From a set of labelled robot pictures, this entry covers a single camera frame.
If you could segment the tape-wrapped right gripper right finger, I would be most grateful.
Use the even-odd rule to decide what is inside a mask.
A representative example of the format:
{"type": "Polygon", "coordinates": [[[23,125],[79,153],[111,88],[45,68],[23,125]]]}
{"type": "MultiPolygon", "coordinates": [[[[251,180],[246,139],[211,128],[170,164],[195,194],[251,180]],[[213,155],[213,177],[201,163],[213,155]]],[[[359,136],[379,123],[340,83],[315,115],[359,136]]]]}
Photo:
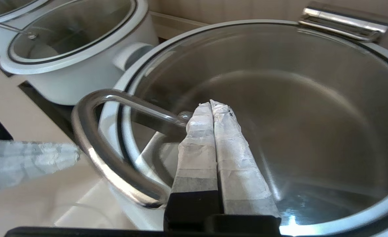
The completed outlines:
{"type": "Polygon", "coordinates": [[[235,113],[211,100],[217,171],[224,213],[280,218],[273,193],[260,172],[235,113]]]}

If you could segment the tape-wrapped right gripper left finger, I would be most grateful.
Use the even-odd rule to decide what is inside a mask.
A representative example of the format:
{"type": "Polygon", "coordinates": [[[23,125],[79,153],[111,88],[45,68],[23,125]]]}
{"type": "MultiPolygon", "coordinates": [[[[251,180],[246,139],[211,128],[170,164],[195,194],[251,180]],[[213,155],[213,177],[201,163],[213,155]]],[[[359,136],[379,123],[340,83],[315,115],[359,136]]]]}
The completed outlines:
{"type": "Polygon", "coordinates": [[[211,103],[199,104],[179,144],[178,165],[164,212],[165,231],[203,231],[221,213],[211,103]]]}

